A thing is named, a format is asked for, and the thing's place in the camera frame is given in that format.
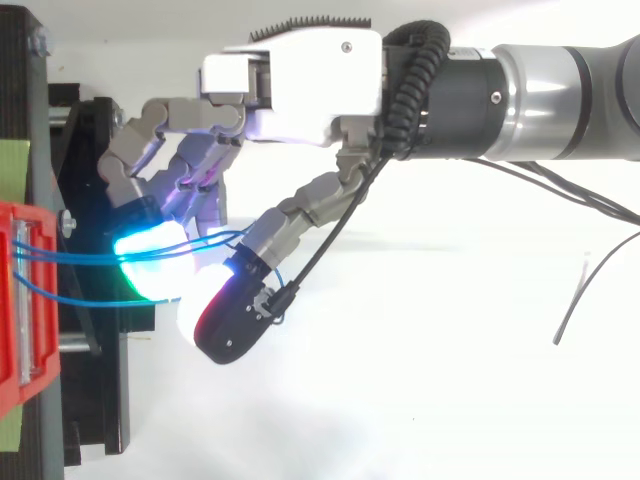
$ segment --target metal screw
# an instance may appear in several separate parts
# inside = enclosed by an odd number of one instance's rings
[[[39,57],[46,57],[51,52],[50,49],[47,48],[48,32],[47,29],[43,26],[36,27],[31,35],[29,36],[29,48],[34,55],[38,55]]]
[[[491,94],[491,103],[498,105],[502,101],[502,94],[500,92],[493,92]]]
[[[71,237],[73,231],[78,227],[78,222],[71,216],[69,210],[63,210],[58,215],[58,222],[60,224],[60,231],[64,238]]]
[[[126,122],[124,110],[117,108],[113,111],[113,126],[117,129],[124,127]]]

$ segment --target white wall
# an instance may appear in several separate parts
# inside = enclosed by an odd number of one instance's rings
[[[292,15],[366,15],[382,32],[434,18],[456,44],[488,47],[608,45],[639,29],[622,0],[25,3],[58,38],[50,80],[133,115],[148,98],[192,95],[205,54]],[[326,150],[247,146],[227,179],[232,222],[333,164]],[[636,165],[554,168],[640,207]],[[476,165],[393,164],[287,323],[241,361],[214,365],[181,339],[175,310],[158,309],[151,341],[129,341],[131,446],[108,459],[84,449],[68,476],[638,478],[640,245],[603,270],[551,344],[584,252],[598,260],[631,231]],[[325,234],[305,238],[285,276]]]

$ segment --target black metal frame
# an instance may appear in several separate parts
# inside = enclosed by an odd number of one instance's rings
[[[46,58],[31,50],[40,22],[24,7],[0,5],[0,139],[30,142],[25,203],[63,208],[51,182]],[[64,477],[60,380],[24,405],[18,453],[0,453],[2,480]]]
[[[63,128],[51,127],[52,164],[67,209],[77,221],[60,249],[73,253],[112,253],[112,208],[97,162],[114,133],[110,98],[79,100],[78,85],[50,85],[51,106],[71,107]],[[91,300],[131,300],[118,267],[62,267],[62,295]],[[62,403],[65,465],[80,465],[80,445],[104,444],[107,455],[129,445],[127,333],[153,331],[155,309],[86,309],[60,305],[60,331],[84,332],[90,351],[63,353]]]

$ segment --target robotic hand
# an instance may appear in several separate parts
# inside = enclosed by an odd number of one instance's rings
[[[384,39],[366,20],[290,20],[210,55],[197,99],[154,99],[99,163],[126,236],[195,218],[226,222],[223,173],[245,139],[328,146],[337,172],[267,210],[226,264],[232,276],[200,314],[196,345],[217,363],[244,355],[291,304],[392,157],[637,159],[640,37],[608,49],[502,45],[450,48],[435,22]],[[164,132],[185,133],[167,170],[139,177]],[[278,292],[263,280],[311,227],[339,223]]]

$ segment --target black cable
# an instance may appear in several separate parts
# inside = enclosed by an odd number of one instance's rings
[[[415,143],[420,112],[429,96],[429,88],[433,80],[442,64],[447,61],[451,37],[449,31],[437,22],[418,21],[395,29],[384,38],[383,44],[413,46],[416,48],[416,53],[406,69],[407,73],[398,87],[384,119],[380,159],[365,177],[336,226],[298,276],[271,297],[268,307],[274,318],[279,318],[291,305],[300,285],[329,250],[358,205],[364,200],[369,187],[380,171],[394,156],[404,159],[410,155]]]
[[[480,160],[479,158],[463,158],[463,160],[465,162],[470,162],[470,163],[477,163],[478,165],[484,165],[485,167],[489,167],[489,168],[493,168],[494,170],[498,170],[500,172],[504,172],[507,173],[509,175],[513,175],[516,178],[519,178],[521,180],[524,180],[525,182],[529,182],[532,183],[533,185],[536,185],[540,188],[544,188],[545,190],[547,190],[548,192],[551,192],[555,195],[558,195],[559,197],[564,198],[565,200],[569,200],[570,202],[576,203],[578,205],[581,205],[583,207],[587,207],[587,203],[584,202],[583,200],[574,198],[570,195],[567,195],[564,192],[561,192],[560,190],[556,190],[553,187],[550,187],[549,185],[542,183],[538,180],[536,180],[535,178],[531,178],[527,175],[524,175],[522,173],[516,172],[514,170],[511,170],[510,168],[507,167],[503,167],[502,165],[498,165],[497,163],[493,163],[493,162],[489,162],[487,160]]]
[[[299,287],[300,284],[304,281],[304,279],[307,278],[309,273],[311,273],[311,270],[313,270],[313,268],[318,264],[322,256],[327,252],[327,250],[329,250],[329,247],[336,240],[336,238],[338,238],[338,235],[340,235],[340,232],[342,231],[342,229],[345,227],[345,225],[347,224],[347,222],[349,221],[353,213],[358,208],[358,205],[360,205],[360,203],[362,203],[362,201],[364,200],[364,197],[367,195],[367,192],[369,191],[369,187],[374,182],[376,177],[380,174],[382,169],[387,165],[387,163],[389,163],[389,160],[391,160],[390,156],[386,156],[385,158],[381,159],[373,168],[371,173],[369,173],[369,175],[366,176],[364,182],[358,189],[358,192],[356,193],[355,197],[353,197],[353,200],[345,210],[344,214],[342,215],[342,217],[340,218],[336,226],[333,228],[333,230],[331,230],[331,233],[329,233],[325,241],[322,242],[322,245],[320,245],[320,248],[318,248],[316,253],[313,254],[313,257],[311,257],[311,259],[307,262],[307,264],[300,271],[298,276],[291,282],[291,285],[292,285],[291,288],[296,289],[297,287]]]
[[[619,203],[614,202],[613,200],[611,200],[610,198],[607,198],[603,195],[600,195],[599,193],[593,192],[581,185],[577,185],[573,182],[571,182],[570,180],[567,180],[566,178],[558,175],[556,172],[549,170],[546,167],[543,167],[542,165],[536,163],[536,162],[532,162],[531,167],[539,174],[542,175],[546,178],[548,178],[551,181],[557,181],[560,184],[565,184],[568,185],[571,189],[573,189],[576,192],[580,192],[581,195],[580,196],[589,196],[591,198],[594,198],[596,200],[599,200],[600,202],[603,202],[604,204],[610,206],[613,209],[618,210],[620,213],[623,213],[625,215],[628,215],[629,217],[632,218],[637,218],[638,220],[640,220],[640,216],[638,216],[635,212],[629,210],[626,207],[623,207],[622,205],[620,205]]]
[[[638,237],[640,237],[640,232],[634,233],[629,238],[624,240],[622,243],[618,244],[617,247],[615,247],[613,250],[611,250],[607,254],[607,256],[602,259],[602,261],[598,264],[598,266],[591,273],[591,275],[589,275],[589,278],[587,278],[587,281],[584,282],[584,285],[582,286],[582,288],[580,288],[580,290],[576,293],[575,297],[573,297],[573,301],[571,302],[571,305],[569,306],[569,309],[567,310],[567,313],[565,314],[564,319],[562,320],[562,323],[560,324],[560,328],[558,329],[558,333],[556,334],[556,337],[553,339],[553,343],[554,344],[558,345],[560,343],[560,340],[562,340],[562,336],[564,334],[565,329],[567,328],[567,325],[569,324],[569,319],[571,318],[571,315],[573,315],[573,312],[575,311],[576,307],[578,306],[578,303],[580,302],[580,299],[584,295],[584,292],[587,290],[589,285],[591,285],[591,282],[593,282],[593,279],[596,277],[598,272],[600,272],[600,270],[602,270],[602,267],[604,267],[604,265],[609,261],[609,259],[611,257],[613,257],[616,254],[616,252],[618,250],[620,250],[622,247],[624,247],[631,240],[633,240],[635,238],[638,238]]]
[[[286,287],[278,290],[273,295],[273,297],[269,299],[269,301],[267,302],[267,307],[274,319],[278,319],[282,317],[286,312],[286,310],[289,308],[289,306],[293,303],[293,301],[296,298],[296,294],[298,293],[298,290],[300,290],[300,285],[302,284],[304,279],[307,278],[309,273],[311,273],[311,270],[314,269],[314,267],[318,264],[318,262],[323,257],[323,255],[327,252],[327,250],[329,250],[329,247],[333,244],[336,238],[338,238],[338,235],[340,235],[340,232],[342,232],[342,229],[345,227],[345,225],[347,224],[347,222],[349,221],[353,213],[358,208],[358,205],[360,205],[362,200],[364,200],[364,197],[367,195],[367,192],[369,191],[369,187],[374,182],[376,177],[380,174],[382,169],[389,163],[389,160],[391,160],[391,158],[392,157],[390,155],[386,155],[378,161],[378,163],[373,168],[373,170],[371,170],[371,172],[365,177],[362,185],[356,192],[355,196],[353,197],[353,200],[345,210],[340,220],[338,220],[338,223],[336,224],[336,226],[333,227],[333,230],[331,230],[331,233],[329,233],[325,241],[322,242],[322,245],[320,245],[320,248],[316,250],[316,252],[313,254],[311,259],[300,271],[298,276],[294,280],[289,282]],[[276,320],[273,323],[276,325],[280,325],[282,321],[278,322]]]
[[[414,46],[415,57],[389,105],[383,152],[403,160],[411,154],[420,112],[451,47],[449,31],[438,22],[417,21],[396,28],[383,39],[386,46]]]
[[[577,197],[578,199],[580,199],[582,202],[584,202],[582,205],[586,207],[593,208],[603,215],[614,218],[616,220],[640,226],[640,216],[636,215],[633,211],[623,207],[622,205],[614,202],[607,197],[604,197],[603,195],[592,192],[589,189],[586,189],[567,180],[564,177],[561,177],[557,173],[537,164],[536,162],[513,162],[512,165],[521,168],[529,173],[534,173],[543,178],[546,178],[557,187],[571,194],[573,197]]]

